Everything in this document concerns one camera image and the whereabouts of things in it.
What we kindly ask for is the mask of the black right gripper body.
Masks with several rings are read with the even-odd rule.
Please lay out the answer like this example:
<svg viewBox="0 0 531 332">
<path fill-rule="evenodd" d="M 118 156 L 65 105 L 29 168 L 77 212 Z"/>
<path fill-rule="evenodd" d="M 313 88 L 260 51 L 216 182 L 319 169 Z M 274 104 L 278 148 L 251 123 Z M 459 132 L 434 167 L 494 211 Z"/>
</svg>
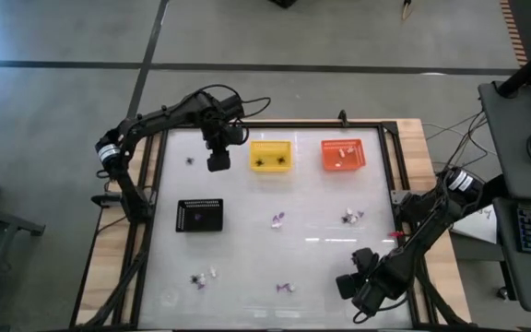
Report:
<svg viewBox="0 0 531 332">
<path fill-rule="evenodd" d="M 385 258 L 370 248 L 359 249 L 352 254 L 363 283 L 352 298 L 352 304 L 363 314 L 375 316 L 385 299 L 397 300 L 402 291 L 389 273 Z"/>
</svg>

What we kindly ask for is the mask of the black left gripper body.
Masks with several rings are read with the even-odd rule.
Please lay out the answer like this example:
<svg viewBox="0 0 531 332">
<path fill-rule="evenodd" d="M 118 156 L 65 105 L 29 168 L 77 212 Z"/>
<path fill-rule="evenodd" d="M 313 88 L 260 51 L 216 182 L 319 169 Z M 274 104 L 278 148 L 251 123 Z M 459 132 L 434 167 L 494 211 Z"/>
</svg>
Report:
<svg viewBox="0 0 531 332">
<path fill-rule="evenodd" d="M 239 121 L 232 124 L 220 120 L 203 122 L 203 139 L 207 148 L 240 146 L 248 139 L 248 129 Z"/>
</svg>

